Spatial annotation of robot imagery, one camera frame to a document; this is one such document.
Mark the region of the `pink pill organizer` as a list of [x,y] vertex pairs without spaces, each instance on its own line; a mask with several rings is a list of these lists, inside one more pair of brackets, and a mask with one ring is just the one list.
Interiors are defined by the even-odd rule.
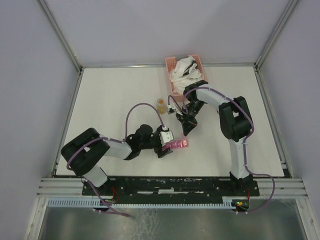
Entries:
[[[182,141],[187,141],[187,145],[183,146]],[[189,140],[185,137],[185,138],[181,138],[181,139],[175,139],[169,143],[167,143],[165,146],[162,147],[162,149],[166,149],[166,148],[170,148],[171,150],[174,149],[182,149],[182,148],[187,148],[189,146]]]

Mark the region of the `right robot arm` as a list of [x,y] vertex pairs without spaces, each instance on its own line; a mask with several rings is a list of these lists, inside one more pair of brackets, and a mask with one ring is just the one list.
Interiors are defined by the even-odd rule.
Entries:
[[229,189],[236,196],[242,195],[253,182],[253,174],[248,170],[247,139],[255,129],[246,99],[242,96],[230,98],[213,89],[205,80],[186,86],[183,96],[189,103],[176,114],[176,118],[184,136],[198,125],[196,116],[205,104],[218,112],[220,130],[230,147]]

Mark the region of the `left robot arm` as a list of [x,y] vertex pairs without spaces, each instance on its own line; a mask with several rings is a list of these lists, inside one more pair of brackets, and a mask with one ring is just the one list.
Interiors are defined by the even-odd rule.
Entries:
[[153,130],[151,126],[142,124],[125,140],[102,136],[91,127],[63,146],[60,153],[67,162],[68,170],[91,182],[99,195],[106,195],[111,183],[105,171],[98,166],[102,157],[129,161],[138,157],[142,150],[154,150],[161,159],[172,153],[165,145],[173,140],[173,133],[162,125]]

